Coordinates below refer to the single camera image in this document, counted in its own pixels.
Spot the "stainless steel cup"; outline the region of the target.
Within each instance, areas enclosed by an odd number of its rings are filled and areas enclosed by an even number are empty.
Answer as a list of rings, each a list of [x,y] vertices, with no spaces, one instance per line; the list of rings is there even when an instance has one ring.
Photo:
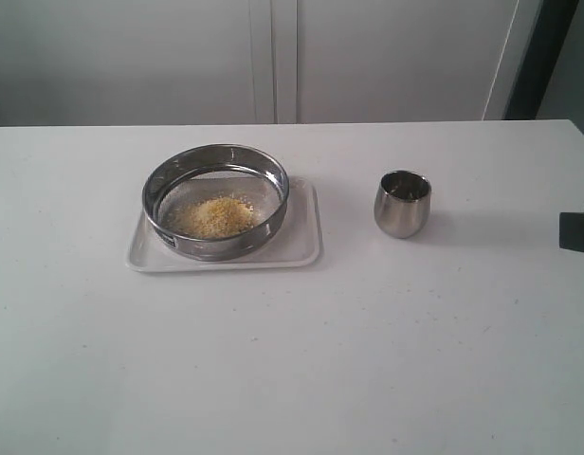
[[[431,184],[418,173],[406,170],[386,173],[376,192],[374,221],[393,238],[410,238],[429,219],[431,194]]]

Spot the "yellow fine grain pile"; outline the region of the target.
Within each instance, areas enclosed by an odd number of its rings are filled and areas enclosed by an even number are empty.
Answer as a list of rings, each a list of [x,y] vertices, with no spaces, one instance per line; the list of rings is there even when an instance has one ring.
[[[220,196],[175,209],[172,229],[196,239],[221,239],[255,226],[253,207],[239,199]]]

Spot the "round steel mesh sieve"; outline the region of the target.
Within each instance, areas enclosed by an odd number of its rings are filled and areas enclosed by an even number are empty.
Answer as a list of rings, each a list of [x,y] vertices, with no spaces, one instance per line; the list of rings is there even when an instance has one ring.
[[[238,144],[210,144],[168,158],[147,178],[141,202],[155,234],[172,251],[204,262],[245,256],[270,241],[287,212],[290,179],[271,155]],[[253,207],[255,226],[221,239],[196,239],[172,229],[175,209],[227,196]]]

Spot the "white rectangular plastic tray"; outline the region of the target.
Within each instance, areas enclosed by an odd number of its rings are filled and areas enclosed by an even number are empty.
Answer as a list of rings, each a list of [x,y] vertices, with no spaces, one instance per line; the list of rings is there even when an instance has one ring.
[[[311,182],[290,178],[290,196],[283,224],[265,246],[246,256],[223,262],[202,262],[179,255],[155,234],[144,214],[129,246],[126,265],[140,273],[178,273],[302,267],[321,252],[317,194]]]

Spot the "white cabinet with doors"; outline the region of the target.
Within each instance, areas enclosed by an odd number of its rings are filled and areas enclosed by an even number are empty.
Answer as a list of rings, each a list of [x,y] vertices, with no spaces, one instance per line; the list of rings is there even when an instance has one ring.
[[[0,125],[500,119],[538,1],[0,1]]]

